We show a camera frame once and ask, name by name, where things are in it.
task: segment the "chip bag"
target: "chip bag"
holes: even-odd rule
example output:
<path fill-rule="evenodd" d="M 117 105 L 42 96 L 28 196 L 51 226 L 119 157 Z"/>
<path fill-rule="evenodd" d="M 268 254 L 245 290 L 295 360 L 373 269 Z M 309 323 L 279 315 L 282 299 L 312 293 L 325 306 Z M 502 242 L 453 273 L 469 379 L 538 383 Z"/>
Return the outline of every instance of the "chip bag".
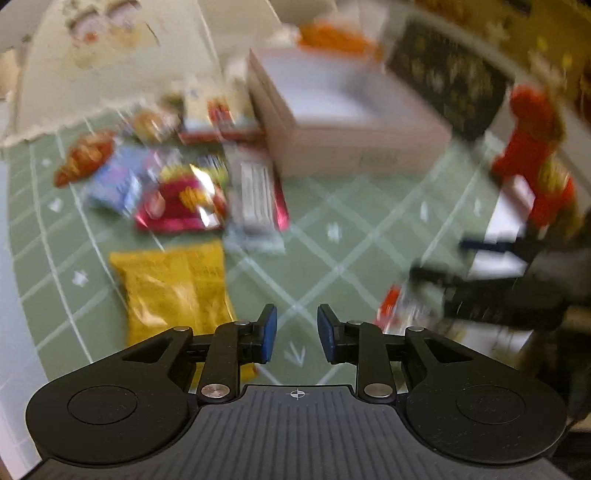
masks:
<path fill-rule="evenodd" d="M 62 188 L 71 181 L 89 177 L 112 155 L 115 149 L 115 133 L 103 130 L 80 137 L 72 145 L 66 163 L 55 173 L 53 183 Z"/>
<path fill-rule="evenodd" d="M 130 120 L 135 136 L 147 144 L 162 143 L 173 134 L 180 122 L 176 112 L 160 105 L 142 108 Z"/>
<path fill-rule="evenodd" d="M 176 326 L 206 335 L 235 320 L 219 241 L 167 251 L 111 253 L 109 260 L 127 290 L 129 346 Z M 193 385 L 201 370 L 198 365 Z M 254 376 L 252 364 L 241 367 L 242 381 Z"/>
<path fill-rule="evenodd" d="M 182 232 L 220 230 L 228 206 L 221 187 L 195 166 L 189 174 L 168 176 L 148 192 L 135 214 L 141 230 Z"/>

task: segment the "red toy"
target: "red toy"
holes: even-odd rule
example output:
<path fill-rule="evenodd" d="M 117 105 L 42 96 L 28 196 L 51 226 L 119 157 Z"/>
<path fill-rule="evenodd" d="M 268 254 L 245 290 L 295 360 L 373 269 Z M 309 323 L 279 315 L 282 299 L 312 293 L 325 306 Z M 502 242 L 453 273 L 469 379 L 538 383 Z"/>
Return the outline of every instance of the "red toy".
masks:
<path fill-rule="evenodd" d="M 580 228 L 581 218 L 573 180 L 554 157 L 566 136 L 564 122 L 551 95 L 531 86 L 517 86 L 510 106 L 517 126 L 492 173 L 501 183 L 522 176 L 535 195 L 529 226 L 538 232 L 555 226 L 558 235 L 568 238 Z"/>

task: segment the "white arrow marking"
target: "white arrow marking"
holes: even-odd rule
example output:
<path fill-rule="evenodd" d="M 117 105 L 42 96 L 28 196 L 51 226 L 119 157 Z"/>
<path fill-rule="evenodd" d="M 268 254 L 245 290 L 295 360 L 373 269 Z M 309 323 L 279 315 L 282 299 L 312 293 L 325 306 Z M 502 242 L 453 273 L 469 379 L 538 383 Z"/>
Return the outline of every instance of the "white arrow marking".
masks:
<path fill-rule="evenodd" d="M 428 222 L 429 221 L 429 207 L 427 206 L 427 202 L 423 202 L 421 204 L 421 220 L 423 222 Z"/>
<path fill-rule="evenodd" d="M 64 206 L 64 201 L 62 199 L 55 199 L 53 200 L 51 203 L 49 203 L 47 205 L 47 207 L 52 211 L 52 212 L 56 212 L 56 213 L 60 213 L 61 212 L 61 208 Z"/>
<path fill-rule="evenodd" d="M 479 199 L 474 200 L 474 215 L 477 217 L 482 215 L 482 204 Z"/>
<path fill-rule="evenodd" d="M 329 241 L 336 244 L 340 243 L 340 239 L 343 238 L 343 234 L 341 233 L 338 223 L 329 223 L 326 225 L 326 235 L 328 236 Z"/>
<path fill-rule="evenodd" d="M 303 346 L 301 348 L 301 352 L 298 353 L 294 344 L 292 342 L 290 342 L 290 349 L 291 349 L 291 352 L 287 352 L 287 351 L 283 352 L 285 359 L 288 362 L 296 364 L 300 368 L 303 367 L 304 366 L 304 359 L 306 358 L 306 347 Z"/>
<path fill-rule="evenodd" d="M 72 278 L 72 283 L 77 287 L 83 287 L 88 283 L 88 278 L 86 277 L 86 272 L 84 270 L 74 272 L 74 278 Z"/>

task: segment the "cardboard box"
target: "cardboard box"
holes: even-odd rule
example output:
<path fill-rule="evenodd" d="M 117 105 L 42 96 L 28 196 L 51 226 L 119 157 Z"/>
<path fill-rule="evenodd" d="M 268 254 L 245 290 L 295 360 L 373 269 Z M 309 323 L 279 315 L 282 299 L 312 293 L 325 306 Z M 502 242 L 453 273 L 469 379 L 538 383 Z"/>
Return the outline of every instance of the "cardboard box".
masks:
<path fill-rule="evenodd" d="M 248 84 L 283 177 L 425 172 L 452 137 L 410 87 L 366 60 L 252 50 Z"/>

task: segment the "food package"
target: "food package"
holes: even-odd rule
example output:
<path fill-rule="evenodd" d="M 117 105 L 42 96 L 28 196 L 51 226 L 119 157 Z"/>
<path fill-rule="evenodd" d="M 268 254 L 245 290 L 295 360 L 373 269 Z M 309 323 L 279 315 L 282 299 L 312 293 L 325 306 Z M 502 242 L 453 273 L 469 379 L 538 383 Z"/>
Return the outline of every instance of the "food package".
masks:
<path fill-rule="evenodd" d="M 171 181 L 183 176 L 189 176 L 193 174 L 194 167 L 204 171 L 212 179 L 212 182 L 220 187 L 224 188 L 228 184 L 229 173 L 223 151 L 208 153 L 191 159 L 191 164 L 169 163 L 164 166 L 159 177 L 161 181 Z"/>
<path fill-rule="evenodd" d="M 224 247 L 231 252 L 284 253 L 281 232 L 289 228 L 289 214 L 267 151 L 228 146 L 225 153 L 232 187 Z"/>
<path fill-rule="evenodd" d="M 66 162 L 55 173 L 53 183 L 62 188 L 85 179 L 101 168 L 115 149 L 115 133 L 102 130 L 80 137 L 70 148 Z"/>
<path fill-rule="evenodd" d="M 464 334 L 460 323 L 440 318 L 408 284 L 390 288 L 374 323 L 389 335 L 404 335 L 412 326 L 426 328 L 456 342 L 460 342 Z"/>
<path fill-rule="evenodd" d="M 154 105 L 140 109 L 130 120 L 131 128 L 140 141 L 146 144 L 162 143 L 180 125 L 177 112 L 169 107 Z"/>
<path fill-rule="evenodd" d="M 130 169 L 117 164 L 104 165 L 85 188 L 86 203 L 128 216 L 139 202 L 142 184 Z"/>
<path fill-rule="evenodd" d="M 248 90 L 239 82 L 202 83 L 188 89 L 183 127 L 179 138 L 184 144 L 262 139 Z"/>
<path fill-rule="evenodd" d="M 416 299 L 406 286 L 397 285 L 390 288 L 375 320 L 375 324 L 390 335 L 404 335 L 411 326 L 432 330 L 435 322 L 431 308 Z"/>
<path fill-rule="evenodd" d="M 389 8 L 380 3 L 344 2 L 302 25 L 299 45 L 380 61 L 384 51 L 379 41 L 388 18 Z"/>
<path fill-rule="evenodd" d="M 173 155 L 164 156 L 168 161 Z M 144 147 L 118 147 L 109 161 L 88 182 L 86 203 L 131 215 L 142 190 L 153 186 L 163 168 L 161 156 Z"/>
<path fill-rule="evenodd" d="M 222 188 L 203 170 L 161 179 L 144 195 L 135 214 L 137 226 L 153 232 L 220 230 L 227 215 Z"/>
<path fill-rule="evenodd" d="M 127 290 L 129 346 L 176 326 L 206 335 L 235 320 L 219 241 L 164 252 L 111 253 L 109 260 Z M 200 374 L 198 365 L 196 381 Z M 241 367 L 243 382 L 254 376 L 252 364 Z"/>
<path fill-rule="evenodd" d="M 370 57 L 381 61 L 383 49 L 369 41 L 362 34 L 333 27 L 329 24 L 313 23 L 300 27 L 300 47 L 314 48 L 348 54 L 356 57 Z"/>

